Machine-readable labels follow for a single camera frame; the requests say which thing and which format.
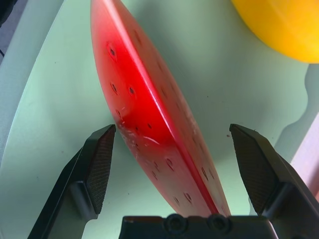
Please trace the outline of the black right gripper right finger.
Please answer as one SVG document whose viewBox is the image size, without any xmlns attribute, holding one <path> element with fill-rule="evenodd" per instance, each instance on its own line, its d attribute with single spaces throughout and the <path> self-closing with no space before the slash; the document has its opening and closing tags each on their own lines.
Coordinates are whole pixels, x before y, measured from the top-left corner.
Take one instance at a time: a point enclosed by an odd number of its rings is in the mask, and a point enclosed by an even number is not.
<svg viewBox="0 0 319 239">
<path fill-rule="evenodd" d="M 317 239 L 319 203 L 295 169 L 257 131 L 229 128 L 240 175 L 257 215 L 280 239 Z"/>
</svg>

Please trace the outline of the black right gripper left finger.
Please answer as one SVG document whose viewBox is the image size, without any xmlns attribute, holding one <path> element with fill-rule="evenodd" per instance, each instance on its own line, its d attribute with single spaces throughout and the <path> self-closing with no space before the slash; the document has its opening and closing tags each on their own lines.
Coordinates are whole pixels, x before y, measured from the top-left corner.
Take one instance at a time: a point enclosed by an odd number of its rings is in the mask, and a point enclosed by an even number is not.
<svg viewBox="0 0 319 239">
<path fill-rule="evenodd" d="M 116 127 L 93 132 L 60 173 L 30 239 L 80 239 L 101 213 L 108 185 Z"/>
</svg>

